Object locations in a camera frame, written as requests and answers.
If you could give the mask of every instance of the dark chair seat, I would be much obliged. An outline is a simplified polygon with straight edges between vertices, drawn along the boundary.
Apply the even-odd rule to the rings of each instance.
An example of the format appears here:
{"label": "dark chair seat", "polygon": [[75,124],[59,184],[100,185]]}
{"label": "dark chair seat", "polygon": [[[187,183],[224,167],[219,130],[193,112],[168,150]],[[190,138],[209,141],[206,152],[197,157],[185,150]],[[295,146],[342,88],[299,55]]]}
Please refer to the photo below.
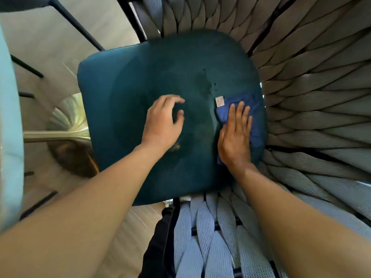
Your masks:
{"label": "dark chair seat", "polygon": [[[163,94],[185,99],[185,122],[177,142],[154,166],[134,204],[144,205],[219,189],[231,180],[217,165],[221,123],[215,97],[251,93],[260,111],[254,123],[266,138],[264,101],[257,70],[229,36],[196,31],[96,53],[78,70],[92,145],[100,170],[141,143],[147,109]],[[251,148],[257,163],[264,146]]]}

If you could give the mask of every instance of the gold table base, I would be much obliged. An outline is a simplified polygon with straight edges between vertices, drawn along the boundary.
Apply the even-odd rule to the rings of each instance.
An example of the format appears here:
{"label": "gold table base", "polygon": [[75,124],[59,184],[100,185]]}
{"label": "gold table base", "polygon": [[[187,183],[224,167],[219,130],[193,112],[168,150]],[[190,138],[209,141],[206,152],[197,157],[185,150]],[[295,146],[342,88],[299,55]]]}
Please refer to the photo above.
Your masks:
{"label": "gold table base", "polygon": [[75,175],[93,177],[99,172],[81,93],[65,98],[58,104],[46,129],[24,131],[24,142],[47,142],[56,161]]}

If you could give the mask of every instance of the blue cloth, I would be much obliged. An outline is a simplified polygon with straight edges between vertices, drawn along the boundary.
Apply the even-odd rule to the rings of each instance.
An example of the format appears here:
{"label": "blue cloth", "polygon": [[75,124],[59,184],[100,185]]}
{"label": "blue cloth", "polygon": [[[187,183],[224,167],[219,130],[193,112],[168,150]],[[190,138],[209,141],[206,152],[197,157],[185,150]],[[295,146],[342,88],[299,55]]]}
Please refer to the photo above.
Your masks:
{"label": "blue cloth", "polygon": [[[250,111],[248,113],[249,116],[259,116],[261,112],[260,107],[260,97],[256,97],[258,94],[256,93],[243,93],[236,96],[230,96],[224,98],[224,105],[216,108],[216,114],[220,120],[220,122],[224,125],[228,121],[228,112],[229,107],[233,103],[237,108],[237,105],[240,101],[245,103],[245,106],[250,107]],[[261,130],[261,127],[258,125],[258,120],[254,122],[251,127],[251,134],[250,134],[250,149],[257,148],[257,147],[264,147],[265,146],[265,139],[266,133]],[[218,164],[224,165],[221,161],[220,156],[218,154]]]}

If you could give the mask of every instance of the light blue table top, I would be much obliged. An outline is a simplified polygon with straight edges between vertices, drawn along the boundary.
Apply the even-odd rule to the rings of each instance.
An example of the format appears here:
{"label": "light blue table top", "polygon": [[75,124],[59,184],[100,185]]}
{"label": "light blue table top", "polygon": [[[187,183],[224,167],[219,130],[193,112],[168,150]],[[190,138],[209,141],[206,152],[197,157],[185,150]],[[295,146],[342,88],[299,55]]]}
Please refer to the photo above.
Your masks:
{"label": "light blue table top", "polygon": [[0,26],[0,232],[19,220],[24,149],[16,77]]}

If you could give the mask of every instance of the floor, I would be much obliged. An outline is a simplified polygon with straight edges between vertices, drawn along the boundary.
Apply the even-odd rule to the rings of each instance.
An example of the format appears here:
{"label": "floor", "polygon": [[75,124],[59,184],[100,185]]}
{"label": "floor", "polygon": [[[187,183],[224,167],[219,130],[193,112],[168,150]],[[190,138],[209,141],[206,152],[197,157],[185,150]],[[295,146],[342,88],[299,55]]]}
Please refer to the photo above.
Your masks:
{"label": "floor", "polygon": [[[116,0],[59,0],[105,48],[138,43],[138,38]],[[35,100],[20,98],[24,130],[43,130],[50,113],[63,98],[79,92],[77,67],[97,50],[51,7],[0,15],[11,53],[45,75],[40,79],[15,65],[19,91]],[[23,210],[50,191],[63,197],[86,179],[64,171],[51,157],[45,143],[25,145]],[[142,256],[160,219],[163,203],[133,207],[95,277],[136,277]]]}

